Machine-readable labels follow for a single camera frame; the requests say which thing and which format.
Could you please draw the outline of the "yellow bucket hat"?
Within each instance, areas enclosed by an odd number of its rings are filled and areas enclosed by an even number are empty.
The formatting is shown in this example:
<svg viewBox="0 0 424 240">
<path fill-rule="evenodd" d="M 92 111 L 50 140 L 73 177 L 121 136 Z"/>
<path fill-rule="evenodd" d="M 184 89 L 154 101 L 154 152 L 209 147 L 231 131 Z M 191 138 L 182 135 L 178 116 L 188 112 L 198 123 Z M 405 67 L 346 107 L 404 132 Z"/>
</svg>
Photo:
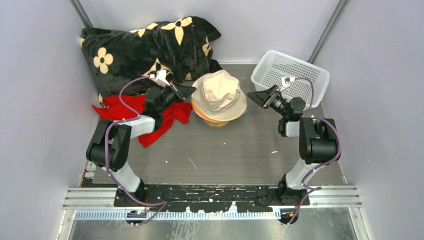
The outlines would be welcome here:
<svg viewBox="0 0 424 240">
<path fill-rule="evenodd" d="M 203 115 L 203 118 L 202 119 L 205 120 L 205 121 L 207 121 L 207 122 L 210 122 L 210 123 L 228 123 L 228 121 L 214 120 L 214 119 L 211 119 L 211 118 L 209 118 L 207 116 L 204 116 L 204 115 Z"/>
</svg>

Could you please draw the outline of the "beige bucket hat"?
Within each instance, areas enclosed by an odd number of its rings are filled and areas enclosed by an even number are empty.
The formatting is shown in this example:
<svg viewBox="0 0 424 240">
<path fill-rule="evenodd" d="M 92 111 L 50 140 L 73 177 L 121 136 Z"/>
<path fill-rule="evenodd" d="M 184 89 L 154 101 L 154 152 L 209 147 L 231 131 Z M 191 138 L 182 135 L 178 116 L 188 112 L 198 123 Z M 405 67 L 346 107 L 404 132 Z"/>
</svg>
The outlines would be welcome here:
<svg viewBox="0 0 424 240">
<path fill-rule="evenodd" d="M 226 70 L 207 73 L 192 86 L 196 88 L 191 95 L 193 106 L 211 120 L 233 121 L 247 111 L 247 98 L 240 81 Z"/>
</svg>

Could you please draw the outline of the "orange bucket hat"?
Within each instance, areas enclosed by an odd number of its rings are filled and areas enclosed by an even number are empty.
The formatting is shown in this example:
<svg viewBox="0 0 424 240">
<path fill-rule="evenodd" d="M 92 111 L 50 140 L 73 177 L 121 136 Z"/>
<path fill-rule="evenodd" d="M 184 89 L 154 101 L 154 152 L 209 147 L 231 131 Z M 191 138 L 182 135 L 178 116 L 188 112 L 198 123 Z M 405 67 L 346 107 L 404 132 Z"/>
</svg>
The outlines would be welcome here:
<svg viewBox="0 0 424 240">
<path fill-rule="evenodd" d="M 192 109 L 193 109 L 193 111 L 195 112 L 195 114 L 197 115 L 197 116 L 199 116 L 200 118 L 203 118 L 203 115 L 198 111 L 198 109 L 197 109 L 197 107 L 195 106 L 195 104 L 194 103 L 191 103 L 191 106 L 192 106 Z"/>
</svg>

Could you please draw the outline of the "wooden hat stand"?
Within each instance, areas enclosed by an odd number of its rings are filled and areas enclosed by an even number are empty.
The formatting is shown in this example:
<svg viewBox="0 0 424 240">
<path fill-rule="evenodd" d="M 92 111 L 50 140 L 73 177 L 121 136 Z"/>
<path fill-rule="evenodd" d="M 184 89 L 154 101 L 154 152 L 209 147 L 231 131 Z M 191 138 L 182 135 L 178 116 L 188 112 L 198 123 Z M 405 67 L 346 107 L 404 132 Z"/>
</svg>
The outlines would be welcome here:
<svg viewBox="0 0 424 240">
<path fill-rule="evenodd" d="M 213 127 L 213 128 L 222 128 L 222 127 L 225 127 L 226 125 L 228 125 L 230 123 L 229 121 L 218 121 L 218 122 L 214 122 L 214 121 L 209 121 L 207 119 L 203 119 L 203 122 L 207 126 Z"/>
</svg>

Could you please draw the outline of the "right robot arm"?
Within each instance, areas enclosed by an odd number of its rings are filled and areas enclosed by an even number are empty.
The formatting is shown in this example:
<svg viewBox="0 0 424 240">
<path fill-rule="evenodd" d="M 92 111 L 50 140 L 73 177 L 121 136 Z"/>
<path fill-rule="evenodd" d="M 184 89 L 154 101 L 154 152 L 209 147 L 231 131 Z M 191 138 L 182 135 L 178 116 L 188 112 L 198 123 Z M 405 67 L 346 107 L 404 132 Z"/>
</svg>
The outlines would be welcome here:
<svg viewBox="0 0 424 240">
<path fill-rule="evenodd" d="M 298 138 L 299 159 L 278 182 L 274 200 L 283 205 L 305 203 L 313 187 L 308 185 L 316 172 L 339 160 L 342 145 L 334 119 L 304 117 L 306 102 L 300 97 L 286 100 L 279 87 L 247 93 L 247 97 L 263 109 L 272 108 L 282 117 L 278 132 L 282 137 Z"/>
</svg>

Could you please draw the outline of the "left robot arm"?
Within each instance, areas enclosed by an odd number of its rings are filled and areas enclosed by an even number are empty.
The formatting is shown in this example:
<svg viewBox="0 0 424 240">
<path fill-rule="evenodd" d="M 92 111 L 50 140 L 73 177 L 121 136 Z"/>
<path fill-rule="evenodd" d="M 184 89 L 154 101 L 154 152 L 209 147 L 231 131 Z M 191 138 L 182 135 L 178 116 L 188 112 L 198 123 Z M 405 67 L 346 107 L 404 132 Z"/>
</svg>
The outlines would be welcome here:
<svg viewBox="0 0 424 240">
<path fill-rule="evenodd" d="M 128 163 L 130 141 L 136 137 L 159 131 L 164 123 L 163 113 L 175 103 L 183 103 L 196 88 L 169 82 L 164 88 L 151 87 L 145 93 L 142 111 L 137 111 L 126 102 L 122 104 L 132 111 L 132 118 L 119 120 L 102 119 L 86 150 L 86 159 L 102 168 L 130 200 L 145 207 L 166 205 L 165 201 L 147 203 L 145 184 Z"/>
</svg>

